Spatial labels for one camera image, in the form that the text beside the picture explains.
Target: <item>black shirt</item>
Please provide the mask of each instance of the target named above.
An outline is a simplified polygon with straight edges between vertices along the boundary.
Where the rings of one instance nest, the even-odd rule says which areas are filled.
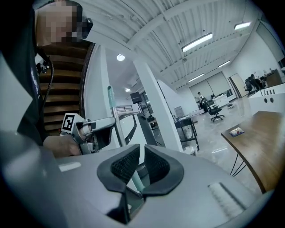
[[[38,145],[42,145],[48,134],[44,128],[44,114],[40,113],[43,99],[35,63],[37,47],[33,9],[17,36],[11,39],[12,42],[2,49],[3,56],[19,83],[33,98],[20,122],[18,132],[32,138]]]

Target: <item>teal tube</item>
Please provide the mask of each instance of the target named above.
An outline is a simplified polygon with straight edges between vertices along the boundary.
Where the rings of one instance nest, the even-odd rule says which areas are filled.
[[[109,98],[110,108],[115,108],[116,107],[115,95],[113,87],[111,85],[108,86],[108,98]]]

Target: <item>white column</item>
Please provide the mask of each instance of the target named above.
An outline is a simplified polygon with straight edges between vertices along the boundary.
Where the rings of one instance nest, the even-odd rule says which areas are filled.
[[[177,129],[150,67],[147,63],[139,59],[134,61],[134,65],[147,93],[147,97],[151,102],[151,107],[155,114],[166,148],[182,151]]]
[[[90,120],[112,117],[107,87],[110,85],[105,47],[96,45],[89,61],[84,85],[85,117]],[[120,147],[115,130],[104,150]]]

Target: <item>black cable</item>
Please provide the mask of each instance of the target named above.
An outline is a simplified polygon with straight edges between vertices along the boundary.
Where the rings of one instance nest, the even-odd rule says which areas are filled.
[[[48,58],[48,61],[49,61],[49,66],[50,66],[50,69],[51,69],[51,74],[50,74],[50,81],[49,81],[49,86],[48,86],[48,89],[46,90],[46,95],[45,95],[45,98],[43,100],[43,103],[42,103],[42,106],[41,106],[41,111],[40,111],[40,114],[41,112],[44,110],[44,106],[45,106],[45,103],[46,103],[46,100],[49,96],[49,91],[50,91],[50,86],[53,82],[53,63],[51,62],[50,58]]]

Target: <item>ceiling light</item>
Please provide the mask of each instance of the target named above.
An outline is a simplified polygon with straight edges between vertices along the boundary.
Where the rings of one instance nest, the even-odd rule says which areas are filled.
[[[194,48],[195,46],[197,46],[197,45],[199,45],[199,44],[201,44],[201,43],[211,39],[212,37],[213,37],[213,33],[208,33],[207,35],[200,37],[199,39],[191,42],[190,44],[185,45],[182,48],[182,51],[186,52],[186,51],[190,50],[191,48]]]
[[[124,59],[125,59],[125,57],[123,55],[118,54],[118,56],[117,56],[118,61],[123,61]]]
[[[235,30],[242,29],[242,28],[245,28],[245,27],[248,27],[248,26],[250,26],[250,22],[244,22],[244,23],[236,24],[235,25]]]
[[[222,65],[219,65],[219,68],[222,67],[222,66],[224,66],[224,65],[226,65],[226,64],[228,64],[229,62],[230,62],[230,60],[227,61],[227,62],[225,62],[225,63],[223,63]]]
[[[196,80],[197,78],[199,78],[199,77],[201,77],[201,76],[203,76],[203,75],[204,75],[204,74],[201,74],[201,75],[199,75],[199,76],[197,76],[197,77],[195,77],[195,78],[193,78],[193,79],[189,80],[189,81],[188,81],[188,83],[189,83],[189,82],[191,82],[191,81]]]

